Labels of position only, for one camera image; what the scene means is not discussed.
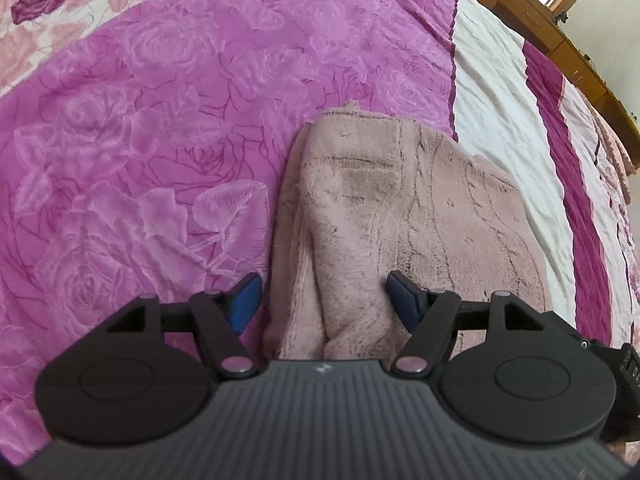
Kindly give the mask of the pink knitted pillow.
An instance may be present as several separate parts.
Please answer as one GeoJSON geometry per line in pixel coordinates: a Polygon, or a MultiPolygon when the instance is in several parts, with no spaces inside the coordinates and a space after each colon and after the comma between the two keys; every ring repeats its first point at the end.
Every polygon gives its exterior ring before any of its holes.
{"type": "Polygon", "coordinates": [[[631,204],[631,190],[629,177],[636,173],[636,168],[624,147],[623,142],[613,131],[611,126],[597,116],[598,133],[608,161],[605,165],[605,175],[608,183],[620,193],[626,205],[631,204]]]}

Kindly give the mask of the purple striped floral bedspread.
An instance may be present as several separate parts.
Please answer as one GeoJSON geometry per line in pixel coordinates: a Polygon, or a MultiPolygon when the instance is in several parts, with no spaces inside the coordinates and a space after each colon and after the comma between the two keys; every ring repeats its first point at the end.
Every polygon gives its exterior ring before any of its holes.
{"type": "Polygon", "coordinates": [[[1,452],[49,442],[44,367],[129,300],[257,273],[297,133],[349,104],[415,120],[506,170],[551,307],[639,340],[627,205],[597,111],[476,0],[1,0],[1,452]]]}

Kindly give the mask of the wooden cabinet along wall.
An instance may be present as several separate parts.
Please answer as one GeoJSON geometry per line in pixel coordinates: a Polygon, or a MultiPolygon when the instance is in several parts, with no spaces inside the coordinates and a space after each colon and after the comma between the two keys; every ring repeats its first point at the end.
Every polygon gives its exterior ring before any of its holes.
{"type": "Polygon", "coordinates": [[[478,0],[506,26],[531,42],[559,67],[603,116],[639,166],[639,130],[587,57],[561,32],[552,12],[538,0],[478,0]]]}

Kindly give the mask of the pink knitted sweater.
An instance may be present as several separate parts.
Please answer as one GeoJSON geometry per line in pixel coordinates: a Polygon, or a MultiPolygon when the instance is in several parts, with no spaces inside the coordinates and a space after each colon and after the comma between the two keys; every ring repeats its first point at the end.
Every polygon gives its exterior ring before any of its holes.
{"type": "Polygon", "coordinates": [[[513,177],[415,120],[334,108],[292,145],[273,231],[267,356],[389,361],[408,339],[384,285],[399,271],[471,301],[551,307],[513,177]]]}

